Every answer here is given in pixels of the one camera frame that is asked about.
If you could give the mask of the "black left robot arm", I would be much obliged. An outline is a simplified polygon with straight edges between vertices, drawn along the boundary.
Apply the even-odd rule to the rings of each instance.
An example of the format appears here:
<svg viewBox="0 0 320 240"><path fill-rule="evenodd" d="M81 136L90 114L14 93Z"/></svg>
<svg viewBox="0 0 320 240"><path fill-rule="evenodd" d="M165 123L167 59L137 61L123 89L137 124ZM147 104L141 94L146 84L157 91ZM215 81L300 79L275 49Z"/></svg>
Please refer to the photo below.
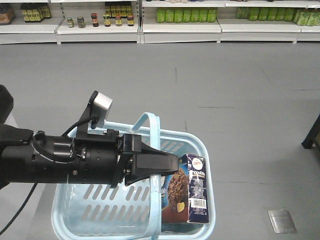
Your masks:
<svg viewBox="0 0 320 240"><path fill-rule="evenodd" d="M168 176L179 169L176 155L154 149L140 135L89 133L102 127L113 101L94 91L79 118L60 136L6 124L14 99L0 88L0 185L10 183L103 184L129 186L153 175Z"/></svg>

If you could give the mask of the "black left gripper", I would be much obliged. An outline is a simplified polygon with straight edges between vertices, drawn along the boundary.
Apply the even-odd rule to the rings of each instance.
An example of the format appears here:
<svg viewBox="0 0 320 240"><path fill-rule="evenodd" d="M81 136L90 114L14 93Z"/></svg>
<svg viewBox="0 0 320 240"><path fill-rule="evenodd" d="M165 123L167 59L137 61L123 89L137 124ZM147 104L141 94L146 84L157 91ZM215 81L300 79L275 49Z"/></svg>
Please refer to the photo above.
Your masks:
<svg viewBox="0 0 320 240"><path fill-rule="evenodd" d="M77 156L72 162L73 184L117 187L169 176L179 170L179 157L142 143L142 137L108 129L105 134L77 131L73 140Z"/></svg>

